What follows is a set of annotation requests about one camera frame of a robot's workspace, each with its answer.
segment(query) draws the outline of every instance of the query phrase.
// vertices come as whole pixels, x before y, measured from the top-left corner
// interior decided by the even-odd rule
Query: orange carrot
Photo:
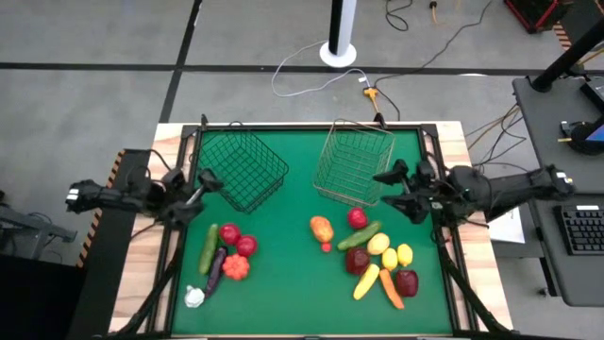
[[[396,309],[404,309],[405,305],[403,304],[403,299],[398,295],[396,289],[394,289],[394,282],[393,278],[390,277],[390,271],[388,269],[380,270],[379,279],[381,280],[381,285],[384,287],[386,295]]]

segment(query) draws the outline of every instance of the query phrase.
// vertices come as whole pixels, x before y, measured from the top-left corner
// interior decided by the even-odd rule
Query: concrete floor
[[[395,0],[393,7],[403,4]],[[174,64],[193,0],[0,0],[0,62],[167,63]],[[441,25],[433,25],[428,1],[416,0],[400,14],[411,30],[398,32],[383,18],[384,2],[360,0],[353,43],[360,66],[413,67],[440,50],[457,27],[478,19],[485,0],[439,4]],[[278,64],[298,48],[327,38],[327,1],[205,0],[197,20],[189,64]],[[551,32],[528,35],[494,1],[481,26],[462,32],[434,67],[543,68],[562,49]],[[320,65],[311,50],[292,64]],[[91,215],[67,213],[64,197],[80,179],[105,182],[116,153],[145,148],[152,140],[170,82],[170,72],[0,70],[0,189],[13,208],[50,215],[78,230],[73,244],[48,249],[74,264]],[[284,74],[280,92],[323,84],[333,75]],[[366,120],[372,108],[361,96],[357,76],[347,76],[319,93],[294,98],[272,94],[270,74],[184,73],[170,122]],[[402,120],[459,120],[470,131],[513,105],[510,76],[403,76],[380,87],[401,110]],[[388,119],[394,110],[380,104]],[[526,136],[522,123],[512,130]],[[480,160],[496,138],[493,131],[471,150]],[[498,150],[511,145],[502,140]],[[537,165],[530,142],[502,162]],[[490,177],[517,173],[488,166]],[[25,252],[27,242],[20,242]],[[45,261],[58,262],[45,252]],[[597,339],[604,309],[570,308],[558,298],[540,298],[545,286],[538,262],[499,260],[515,328],[528,334]]]

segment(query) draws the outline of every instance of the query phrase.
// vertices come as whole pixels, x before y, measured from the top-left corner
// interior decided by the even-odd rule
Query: keyboard
[[[554,208],[569,255],[604,255],[604,207]]]

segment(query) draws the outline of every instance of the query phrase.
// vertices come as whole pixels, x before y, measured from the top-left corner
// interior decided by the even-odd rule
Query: green mat
[[[393,133],[391,162],[401,158],[413,168],[420,161],[417,133]],[[290,172],[283,186],[249,215],[235,212],[219,195],[204,196],[206,209],[189,226],[173,335],[450,334],[441,266],[429,238],[430,218],[413,225],[381,202],[366,210],[370,220],[382,222],[391,247],[402,243],[412,247],[413,263],[408,268],[417,272],[420,285],[416,297],[404,299],[403,311],[386,298],[379,279],[356,301],[352,292],[359,277],[345,272],[344,253],[335,248],[352,232],[346,223],[350,207],[319,196],[312,187],[327,131],[258,131],[256,135],[289,164]],[[400,191],[400,186],[384,187],[384,193]],[[334,250],[328,254],[310,232],[309,221],[315,215],[329,219],[335,230]],[[186,286],[206,284],[197,268],[207,228],[226,222],[236,223],[243,234],[255,235],[259,241],[258,253],[250,258],[250,274],[243,281],[224,277],[204,304],[187,308]],[[381,267],[379,256],[373,260]]]

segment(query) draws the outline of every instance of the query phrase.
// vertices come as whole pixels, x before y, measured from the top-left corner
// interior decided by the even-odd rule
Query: apple
[[[235,248],[237,248],[239,255],[250,257],[258,249],[258,241],[256,241],[256,237],[254,236],[244,235],[237,241]]]
[[[348,212],[348,224],[352,229],[359,230],[367,227],[369,218],[362,208],[352,208]]]
[[[237,227],[237,225],[234,223],[224,224],[222,227],[220,227],[218,233],[220,234],[220,238],[223,239],[223,242],[230,246],[235,246],[237,241],[239,241],[239,238],[242,236],[242,232],[239,230],[239,227]]]

